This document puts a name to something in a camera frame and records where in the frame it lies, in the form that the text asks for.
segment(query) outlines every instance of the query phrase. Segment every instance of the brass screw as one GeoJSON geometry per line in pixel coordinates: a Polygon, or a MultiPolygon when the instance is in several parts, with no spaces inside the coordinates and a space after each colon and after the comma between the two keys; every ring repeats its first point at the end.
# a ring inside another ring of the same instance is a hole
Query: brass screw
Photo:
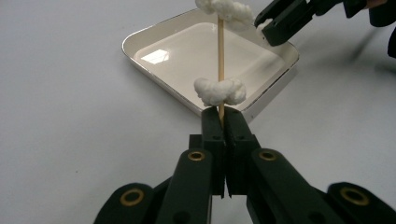
{"type": "Polygon", "coordinates": [[[259,157],[265,161],[275,161],[277,159],[276,154],[270,151],[262,151],[259,153],[259,157]]]}
{"type": "Polygon", "coordinates": [[[365,195],[358,189],[343,187],[340,192],[341,196],[343,196],[343,198],[350,203],[354,203],[359,206],[365,206],[370,203],[367,195],[365,195]]]}
{"type": "Polygon", "coordinates": [[[144,196],[145,193],[141,189],[129,189],[121,195],[120,202],[124,206],[128,206],[128,207],[135,206],[143,201],[144,196]],[[135,194],[137,198],[128,200],[127,197],[132,194],[135,194]]]}
{"type": "Polygon", "coordinates": [[[205,154],[200,151],[193,151],[189,153],[188,157],[192,161],[203,161],[205,159],[205,154]]]}

